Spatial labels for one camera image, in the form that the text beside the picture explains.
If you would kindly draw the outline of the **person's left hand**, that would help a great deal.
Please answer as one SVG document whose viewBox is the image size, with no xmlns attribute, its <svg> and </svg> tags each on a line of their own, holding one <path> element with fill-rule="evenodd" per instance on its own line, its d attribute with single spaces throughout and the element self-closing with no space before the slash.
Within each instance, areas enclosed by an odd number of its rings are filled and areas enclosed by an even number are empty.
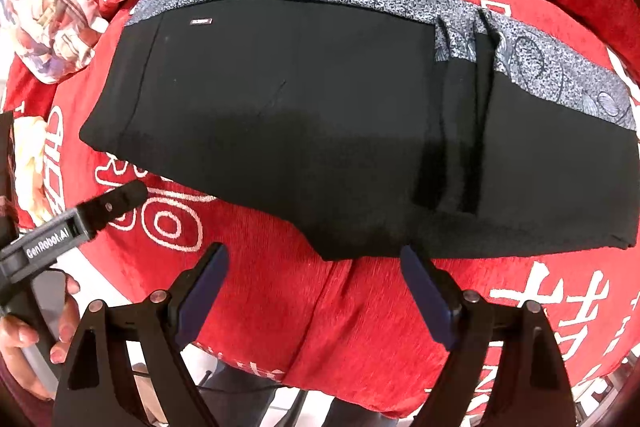
<svg viewBox="0 0 640 427">
<path fill-rule="evenodd" d="M 50 349 L 53 364 L 66 360 L 70 344 L 79 325 L 78 303 L 74 295 L 80 291 L 77 281 L 65 275 L 65 303 L 58 320 L 58 341 Z M 14 381 L 39 400 L 53 400 L 55 392 L 48 389 L 25 358 L 24 350 L 38 343 L 38 333 L 18 317 L 1 317 L 1 356 Z"/>
</svg>

